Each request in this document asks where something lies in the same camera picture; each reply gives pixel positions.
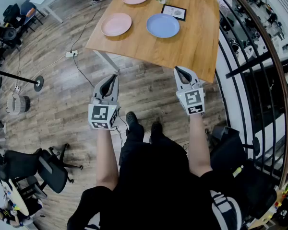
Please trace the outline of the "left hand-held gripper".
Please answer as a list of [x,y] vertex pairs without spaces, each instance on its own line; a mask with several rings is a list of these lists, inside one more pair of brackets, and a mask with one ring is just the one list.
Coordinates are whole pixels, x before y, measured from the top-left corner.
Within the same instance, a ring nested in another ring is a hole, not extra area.
[[88,105],[88,122],[93,129],[111,130],[119,115],[119,78],[116,74],[105,77],[94,88]]

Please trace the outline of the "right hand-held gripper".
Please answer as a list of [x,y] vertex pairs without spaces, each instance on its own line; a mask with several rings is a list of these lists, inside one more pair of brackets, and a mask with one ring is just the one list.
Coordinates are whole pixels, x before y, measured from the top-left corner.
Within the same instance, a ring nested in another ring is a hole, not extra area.
[[175,66],[174,77],[177,85],[176,96],[187,115],[205,111],[204,89],[194,71],[186,67]]

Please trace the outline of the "blue big plate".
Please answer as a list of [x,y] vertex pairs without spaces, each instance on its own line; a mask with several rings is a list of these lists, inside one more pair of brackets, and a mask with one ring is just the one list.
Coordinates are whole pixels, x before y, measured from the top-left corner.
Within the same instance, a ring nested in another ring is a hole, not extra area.
[[146,28],[155,37],[170,38],[179,32],[180,24],[173,16],[158,13],[148,18]]

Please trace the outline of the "person's left forearm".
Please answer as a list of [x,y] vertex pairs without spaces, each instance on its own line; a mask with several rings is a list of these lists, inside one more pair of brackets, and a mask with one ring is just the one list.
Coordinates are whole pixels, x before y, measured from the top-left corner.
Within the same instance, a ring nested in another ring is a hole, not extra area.
[[109,130],[97,130],[96,184],[114,190],[119,180],[119,170]]

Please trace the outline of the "person's right forearm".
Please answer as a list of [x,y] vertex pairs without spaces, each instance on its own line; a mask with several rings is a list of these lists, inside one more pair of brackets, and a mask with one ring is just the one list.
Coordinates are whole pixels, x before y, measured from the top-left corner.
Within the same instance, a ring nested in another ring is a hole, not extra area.
[[189,169],[198,177],[212,171],[210,152],[201,114],[190,115]]

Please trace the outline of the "person's black shoe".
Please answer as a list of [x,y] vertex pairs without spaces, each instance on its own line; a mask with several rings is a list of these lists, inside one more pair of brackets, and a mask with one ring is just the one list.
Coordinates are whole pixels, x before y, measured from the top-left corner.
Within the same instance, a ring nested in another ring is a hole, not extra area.
[[130,111],[126,114],[125,119],[126,119],[126,123],[128,125],[128,128],[131,128],[132,125],[139,124],[137,116],[132,111]]
[[151,137],[160,137],[163,135],[163,126],[159,121],[155,121],[151,126]]

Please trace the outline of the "black framed picture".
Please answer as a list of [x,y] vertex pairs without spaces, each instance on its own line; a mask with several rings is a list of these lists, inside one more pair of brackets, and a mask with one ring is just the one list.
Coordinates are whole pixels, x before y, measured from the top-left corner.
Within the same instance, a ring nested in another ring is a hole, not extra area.
[[185,21],[186,20],[187,10],[184,8],[172,6],[172,5],[163,5],[161,13],[168,14],[176,18],[177,20]]

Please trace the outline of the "black coat stand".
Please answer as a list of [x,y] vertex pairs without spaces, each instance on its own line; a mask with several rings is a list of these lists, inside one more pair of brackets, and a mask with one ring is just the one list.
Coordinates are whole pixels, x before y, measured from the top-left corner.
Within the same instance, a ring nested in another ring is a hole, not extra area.
[[9,78],[13,78],[13,79],[16,79],[16,80],[20,80],[20,81],[25,81],[27,83],[34,84],[34,90],[36,92],[41,91],[41,89],[43,87],[43,84],[44,84],[44,79],[43,79],[43,77],[41,75],[37,76],[35,80],[23,78],[23,77],[20,77],[20,76],[17,76],[17,75],[13,75],[13,74],[10,74],[10,73],[7,73],[7,72],[3,72],[3,71],[0,71],[0,75],[6,76],[6,77],[9,77]]

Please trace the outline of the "white and black basket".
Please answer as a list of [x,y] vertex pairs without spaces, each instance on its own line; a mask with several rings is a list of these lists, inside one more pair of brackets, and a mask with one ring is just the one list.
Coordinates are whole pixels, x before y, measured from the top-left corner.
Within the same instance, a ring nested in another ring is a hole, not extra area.
[[6,112],[10,115],[22,114],[29,110],[30,104],[31,102],[28,96],[10,93],[7,99]]

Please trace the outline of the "black office chair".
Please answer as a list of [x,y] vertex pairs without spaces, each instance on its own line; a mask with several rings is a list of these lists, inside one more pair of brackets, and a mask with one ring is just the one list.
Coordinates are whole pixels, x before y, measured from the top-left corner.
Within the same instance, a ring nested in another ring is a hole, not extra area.
[[69,148],[70,145],[66,143],[62,151],[56,154],[53,147],[49,147],[48,150],[38,149],[32,154],[8,150],[4,154],[3,164],[0,165],[0,179],[11,186],[9,180],[16,182],[38,174],[44,180],[39,189],[49,186],[59,194],[67,182],[74,183],[66,169],[83,169],[82,165],[66,164],[63,161],[65,151]]
[[248,215],[260,219],[275,203],[277,193],[274,180],[257,169],[248,159],[248,149],[252,150],[255,155],[260,153],[258,138],[254,138],[251,145],[243,144],[239,131],[228,126],[214,127],[209,138],[214,146],[211,152],[213,170],[233,173],[241,165],[244,166],[235,180],[248,199]]
[[17,3],[9,5],[3,13],[3,21],[9,23],[15,29],[22,27],[26,19],[26,13],[21,14]]

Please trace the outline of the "yellow-green bottle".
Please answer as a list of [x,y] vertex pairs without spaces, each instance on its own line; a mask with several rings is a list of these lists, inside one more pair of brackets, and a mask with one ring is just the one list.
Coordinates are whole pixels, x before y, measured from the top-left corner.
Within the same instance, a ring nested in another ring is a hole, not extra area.
[[232,173],[233,177],[236,178],[236,177],[242,172],[243,168],[244,168],[243,165],[241,165],[240,167],[238,167],[238,168]]

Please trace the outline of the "person's black clothing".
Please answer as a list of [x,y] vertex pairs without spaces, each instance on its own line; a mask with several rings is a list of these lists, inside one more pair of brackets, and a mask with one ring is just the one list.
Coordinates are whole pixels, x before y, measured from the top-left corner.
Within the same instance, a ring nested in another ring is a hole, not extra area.
[[145,143],[140,124],[130,127],[117,185],[82,193],[67,230],[85,230],[100,216],[100,230],[240,230],[249,209],[229,172],[196,176],[186,151],[154,131]]

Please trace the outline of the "blue chair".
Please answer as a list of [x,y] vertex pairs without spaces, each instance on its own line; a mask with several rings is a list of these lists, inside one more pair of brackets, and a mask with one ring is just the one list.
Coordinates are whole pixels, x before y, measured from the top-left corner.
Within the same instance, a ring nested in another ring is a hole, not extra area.
[[37,17],[36,14],[33,17],[26,17],[27,12],[31,9],[31,8],[35,8],[36,9],[36,13],[40,13],[42,16],[44,16],[41,11],[36,7],[36,5],[34,5],[32,2],[30,2],[30,0],[25,0],[21,6],[20,6],[20,16],[21,19],[23,20],[23,25],[29,25],[29,23],[35,23],[35,20],[39,21],[41,24],[43,24]]

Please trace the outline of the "round light table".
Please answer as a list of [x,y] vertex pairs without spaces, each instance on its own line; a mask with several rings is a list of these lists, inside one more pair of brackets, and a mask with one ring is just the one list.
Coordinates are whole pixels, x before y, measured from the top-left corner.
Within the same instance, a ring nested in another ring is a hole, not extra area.
[[19,191],[17,190],[17,188],[15,187],[15,185],[11,179],[8,180],[7,185],[8,185],[8,190],[10,192],[10,194],[9,194],[10,200],[14,204],[16,204],[18,210],[22,214],[24,214],[25,216],[29,216],[29,211],[28,211],[28,208],[26,206],[26,203],[24,202],[21,194],[19,193]]

